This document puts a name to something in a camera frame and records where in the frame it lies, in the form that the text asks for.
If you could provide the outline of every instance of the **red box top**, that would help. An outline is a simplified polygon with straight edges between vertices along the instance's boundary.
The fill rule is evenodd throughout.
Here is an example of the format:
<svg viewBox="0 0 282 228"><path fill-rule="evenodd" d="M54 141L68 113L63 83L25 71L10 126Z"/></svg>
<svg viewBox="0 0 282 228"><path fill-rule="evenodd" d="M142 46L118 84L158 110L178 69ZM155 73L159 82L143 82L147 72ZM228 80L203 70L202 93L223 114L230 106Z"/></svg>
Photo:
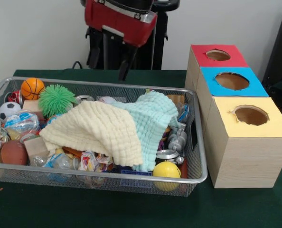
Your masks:
<svg viewBox="0 0 282 228"><path fill-rule="evenodd" d="M249 67L235 45L192 45L200 67Z"/></svg>

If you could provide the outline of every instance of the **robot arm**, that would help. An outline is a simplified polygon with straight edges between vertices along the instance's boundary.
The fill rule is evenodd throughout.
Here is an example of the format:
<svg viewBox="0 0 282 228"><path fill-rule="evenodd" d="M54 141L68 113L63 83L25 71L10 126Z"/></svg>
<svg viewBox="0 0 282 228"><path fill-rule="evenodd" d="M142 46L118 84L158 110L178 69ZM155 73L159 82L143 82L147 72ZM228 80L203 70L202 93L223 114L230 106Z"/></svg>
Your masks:
<svg viewBox="0 0 282 228"><path fill-rule="evenodd" d="M90 68L95 68L100 53L103 33L128 47L127 58L120 66L119 80L125 80L138 48L143 46L157 22L157 14L151 11L171 11L180 0L80 0L85 5L85 21L89 26L91 50Z"/></svg>

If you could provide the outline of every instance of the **yellow box top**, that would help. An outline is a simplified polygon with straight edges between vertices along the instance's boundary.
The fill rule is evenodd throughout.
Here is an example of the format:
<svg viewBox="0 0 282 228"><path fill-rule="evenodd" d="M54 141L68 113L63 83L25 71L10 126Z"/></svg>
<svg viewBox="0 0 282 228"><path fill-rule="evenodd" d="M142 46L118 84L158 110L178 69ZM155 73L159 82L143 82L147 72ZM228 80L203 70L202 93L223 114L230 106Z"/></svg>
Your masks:
<svg viewBox="0 0 282 228"><path fill-rule="evenodd" d="M282 114L270 97L214 97L229 137L282 137Z"/></svg>

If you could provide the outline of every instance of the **black cable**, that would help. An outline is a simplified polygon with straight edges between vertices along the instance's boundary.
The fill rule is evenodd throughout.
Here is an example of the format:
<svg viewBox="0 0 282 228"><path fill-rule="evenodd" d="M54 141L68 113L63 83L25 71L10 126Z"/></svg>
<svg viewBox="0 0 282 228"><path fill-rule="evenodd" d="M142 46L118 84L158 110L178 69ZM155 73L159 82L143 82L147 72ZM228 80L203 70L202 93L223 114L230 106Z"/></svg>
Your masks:
<svg viewBox="0 0 282 228"><path fill-rule="evenodd" d="M83 69L82 64L79 61L75 61L75 63L72 66L72 69L74 69L77 64L79 65L80 69Z"/></svg>

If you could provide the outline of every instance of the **white wall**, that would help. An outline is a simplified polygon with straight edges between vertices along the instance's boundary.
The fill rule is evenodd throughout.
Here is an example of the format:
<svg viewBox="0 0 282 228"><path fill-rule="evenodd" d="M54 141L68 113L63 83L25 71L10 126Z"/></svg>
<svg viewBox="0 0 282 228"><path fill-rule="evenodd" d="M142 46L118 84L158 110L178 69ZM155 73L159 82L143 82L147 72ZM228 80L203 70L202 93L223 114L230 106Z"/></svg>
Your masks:
<svg viewBox="0 0 282 228"><path fill-rule="evenodd" d="M260 79L282 20L282 0L181 0L169 13L163 69L186 69L189 44L235 44Z"/></svg>
<svg viewBox="0 0 282 228"><path fill-rule="evenodd" d="M163 69L186 69L189 45L236 44L263 76L282 19L282 0L181 0L169 13ZM63 69L86 62L79 0L0 1L0 80L16 69Z"/></svg>
<svg viewBox="0 0 282 228"><path fill-rule="evenodd" d="M79 0L0 1L0 80L16 69L71 68L89 44Z"/></svg>

